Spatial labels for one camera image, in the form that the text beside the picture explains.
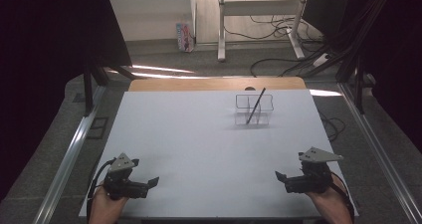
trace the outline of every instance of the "wall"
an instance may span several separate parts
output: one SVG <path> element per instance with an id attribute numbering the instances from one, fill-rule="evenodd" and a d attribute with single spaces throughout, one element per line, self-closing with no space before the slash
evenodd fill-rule
<path id="1" fill-rule="evenodd" d="M 177 39 L 176 23 L 192 20 L 191 0 L 110 0 L 125 41 Z"/>

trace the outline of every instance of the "aluminum rail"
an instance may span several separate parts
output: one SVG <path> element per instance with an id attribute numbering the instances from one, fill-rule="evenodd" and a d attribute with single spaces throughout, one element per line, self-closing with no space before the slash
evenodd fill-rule
<path id="1" fill-rule="evenodd" d="M 385 177 L 390 183 L 394 194 L 396 195 L 404 212 L 409 218 L 410 223 L 422 223 L 422 215 L 413 195 L 410 193 L 410 190 L 407 187 L 406 183 L 400 177 L 400 174 L 397 172 L 397 170 L 391 163 L 390 158 L 382 147 L 382 144 L 380 143 L 375 132 L 370 126 L 368 120 L 366 119 L 366 116 L 364 114 L 360 114 L 359 110 L 354 105 L 353 94 L 350 88 L 348 87 L 348 84 L 339 83 L 338 86 L 343 94 L 343 97 L 346 100 L 348 107 L 351 110 L 351 113 L 357 121 L 358 126 L 362 130 L 363 135 L 369 143 L 369 146 L 372 149 L 372 152 L 375 155 L 382 171 L 384 172 Z"/>
<path id="2" fill-rule="evenodd" d="M 69 176 L 71 175 L 72 169 L 74 168 L 75 162 L 84 144 L 84 140 L 87 133 L 93 123 L 94 117 L 96 116 L 97 110 L 99 109 L 100 101 L 105 93 L 105 87 L 97 87 L 94 94 L 94 107 L 90 115 L 82 118 L 80 125 L 66 151 L 65 157 L 53 179 L 50 188 L 44 197 L 44 201 L 38 210 L 38 213 L 33 223 L 49 223 L 54 211 L 56 210 L 57 204 L 59 203 L 60 197 L 65 189 L 66 183 L 68 182 Z"/>

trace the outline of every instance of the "small box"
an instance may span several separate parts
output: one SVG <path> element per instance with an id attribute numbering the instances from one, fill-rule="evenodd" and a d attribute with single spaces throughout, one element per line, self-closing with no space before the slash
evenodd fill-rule
<path id="1" fill-rule="evenodd" d="M 176 30 L 179 50 L 182 52 L 192 52 L 194 41 L 189 30 L 189 25 L 186 23 L 177 23 Z"/>

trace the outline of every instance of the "stick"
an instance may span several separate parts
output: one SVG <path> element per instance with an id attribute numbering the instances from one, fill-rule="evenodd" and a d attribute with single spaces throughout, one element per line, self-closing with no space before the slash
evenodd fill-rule
<path id="1" fill-rule="evenodd" d="M 249 116 L 248 121 L 246 122 L 246 124 L 249 124 L 249 122 L 251 121 L 252 115 L 254 115 L 254 112 L 255 112 L 255 110 L 257 109 L 257 106 L 258 106 L 258 104 L 260 103 L 261 97 L 263 96 L 264 92 L 265 92 L 265 88 L 263 88 L 263 90 L 261 91 L 261 94 L 260 94 L 260 96 L 258 97 L 257 103 L 255 104 L 254 109 L 252 110 L 252 113 L 251 113 L 251 115 Z"/>

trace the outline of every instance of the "white table surface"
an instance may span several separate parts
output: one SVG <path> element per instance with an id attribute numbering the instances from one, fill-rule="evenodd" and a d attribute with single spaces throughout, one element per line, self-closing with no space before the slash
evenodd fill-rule
<path id="1" fill-rule="evenodd" d="M 130 180 L 159 182 L 146 199 L 130 199 L 121 216 L 319 216 L 308 197 L 287 193 L 275 175 L 303 175 L 298 153 L 311 146 L 332 152 L 310 91 L 266 91 L 274 97 L 270 124 L 235 125 L 236 95 L 258 93 L 125 93 L 99 166 L 125 152 L 140 159 Z M 336 162 L 328 165 L 342 178 Z"/>

